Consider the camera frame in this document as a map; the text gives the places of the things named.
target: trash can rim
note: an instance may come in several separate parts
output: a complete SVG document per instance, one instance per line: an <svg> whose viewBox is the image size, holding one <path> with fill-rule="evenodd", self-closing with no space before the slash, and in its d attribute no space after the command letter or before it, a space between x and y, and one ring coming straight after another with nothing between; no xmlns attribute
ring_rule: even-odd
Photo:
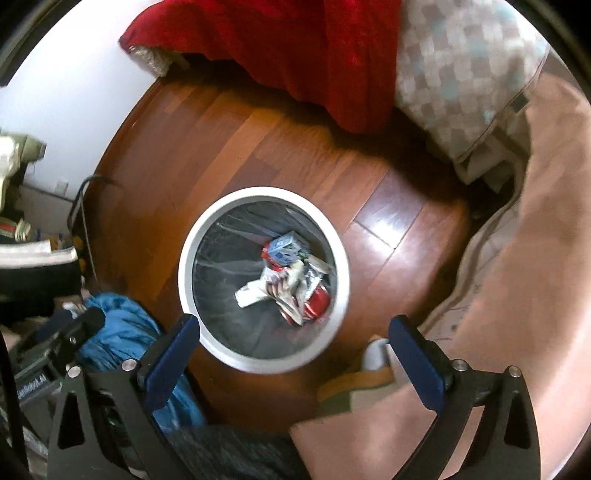
<svg viewBox="0 0 591 480"><path fill-rule="evenodd" d="M337 279L336 294L332 312L317 338L304 349L293 355L278 359L258 359L241 355L223 345L209 332L202 322L193 298L193 261L197 248L214 221L227 211L244 203L275 201L294 205L314 221L325 235L335 261ZM343 242L335 227L312 202L297 193L275 187L251 187L229 193L203 212L197 219L183 245L178 266L178 295L183 312L199 319L202 345L217 359L238 370L256 374L279 374L295 370L311 362L331 343L343 322L349 302L350 279L349 260Z"/></svg>

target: red wrapper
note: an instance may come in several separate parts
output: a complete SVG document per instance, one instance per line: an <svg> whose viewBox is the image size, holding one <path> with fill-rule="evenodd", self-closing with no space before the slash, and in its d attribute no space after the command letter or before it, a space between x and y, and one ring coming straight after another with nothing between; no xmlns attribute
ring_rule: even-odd
<svg viewBox="0 0 591 480"><path fill-rule="evenodd" d="M261 252L261 258L263 260L266 260L267 262L267 266L269 266L269 268L271 270L275 270L276 272L280 272L281 270L284 270L285 267L282 267L281 265L277 265L272 258L269 256L269 244L266 244L263 248L262 248L262 252Z"/></svg>
<svg viewBox="0 0 591 480"><path fill-rule="evenodd" d="M304 305L304 316L314 320L321 316L330 303L330 295L324 285L320 284L314 290L308 301Z"/></svg>

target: black cable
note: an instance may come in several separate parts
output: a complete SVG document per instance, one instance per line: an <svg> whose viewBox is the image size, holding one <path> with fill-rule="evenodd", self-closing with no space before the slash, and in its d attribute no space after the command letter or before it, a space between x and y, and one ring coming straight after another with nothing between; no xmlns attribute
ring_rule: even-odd
<svg viewBox="0 0 591 480"><path fill-rule="evenodd" d="M92 250L90 249L90 240L88 237L88 228L86 226L86 214L84 212L84 188L87 184L89 184L92 180L102 180L104 182L110 183L111 180L108 177L103 175L91 175L90 177L86 177L80 188L78 188L78 192L76 193L76 197L74 198L74 202L72 203L72 208L70 208L70 213L68 213L67 218L67 227L70 235L73 235L72 229L74 224L74 213L76 212L77 208L80 207L80 213L82 213L82 226L84 227L84 236L86 242L86 248L88 249L88 258L90 260L90 267L92 268L92 274L95 278L96 286L98 287L99 291L101 291L99 277L96 275L96 268L95 268L95 259L92 257Z"/></svg>
<svg viewBox="0 0 591 480"><path fill-rule="evenodd" d="M8 428L12 438L12 450L21 463L27 467L27 450L25 448L25 437L22 433L21 407L18 404L17 383L14 381L12 363L8 355L8 349L4 337L0 342L0 381L4 388L4 401L8 418Z"/></svg>

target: wall outlet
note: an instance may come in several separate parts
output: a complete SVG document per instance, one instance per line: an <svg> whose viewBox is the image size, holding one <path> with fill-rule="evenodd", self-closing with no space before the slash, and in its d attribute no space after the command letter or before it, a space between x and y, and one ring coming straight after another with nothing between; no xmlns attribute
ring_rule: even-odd
<svg viewBox="0 0 591 480"><path fill-rule="evenodd" d="M53 193L59 195L60 197L64 197L66 195L66 190L68 189L68 181L64 179L59 179L56 182L56 187L53 189Z"/></svg>

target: white wall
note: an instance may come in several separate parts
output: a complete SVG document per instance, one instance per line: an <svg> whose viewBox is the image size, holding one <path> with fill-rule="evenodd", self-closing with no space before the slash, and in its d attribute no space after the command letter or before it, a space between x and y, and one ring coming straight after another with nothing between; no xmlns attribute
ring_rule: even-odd
<svg viewBox="0 0 591 480"><path fill-rule="evenodd" d="M68 233L67 218L72 202L21 186L15 205L25 212L25 220L43 233Z"/></svg>
<svg viewBox="0 0 591 480"><path fill-rule="evenodd" d="M54 192L69 182L73 199L95 171L115 132L154 76L133 62L118 39L157 0L82 0L25 59L0 89L0 128L47 144L25 184Z"/></svg>

